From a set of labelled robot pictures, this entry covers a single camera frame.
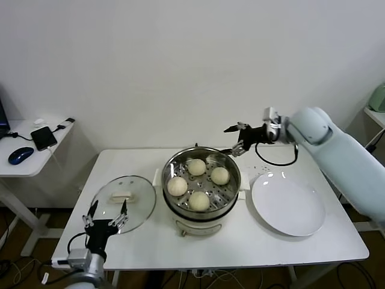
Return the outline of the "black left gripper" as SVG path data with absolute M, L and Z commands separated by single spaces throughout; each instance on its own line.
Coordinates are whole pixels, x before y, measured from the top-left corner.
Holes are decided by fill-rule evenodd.
M 123 201 L 120 214 L 112 219 L 100 219 L 93 221 L 93 216 L 97 209 L 97 201 L 89 208 L 86 215 L 82 216 L 85 231 L 89 236 L 86 248 L 91 252 L 104 252 L 110 236 L 118 233 L 117 226 L 123 226 L 128 220 L 128 209 L 126 200 Z

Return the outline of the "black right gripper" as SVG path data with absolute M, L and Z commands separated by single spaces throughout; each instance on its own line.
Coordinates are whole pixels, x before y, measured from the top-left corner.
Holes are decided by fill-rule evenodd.
M 232 125 L 224 130 L 225 133 L 236 131 L 239 131 L 239 142 L 231 148 L 220 150 L 220 153 L 224 155 L 231 155 L 233 157 L 240 157 L 254 144 L 269 143 L 265 125 L 252 128 L 247 123 L 237 122 L 236 125 Z

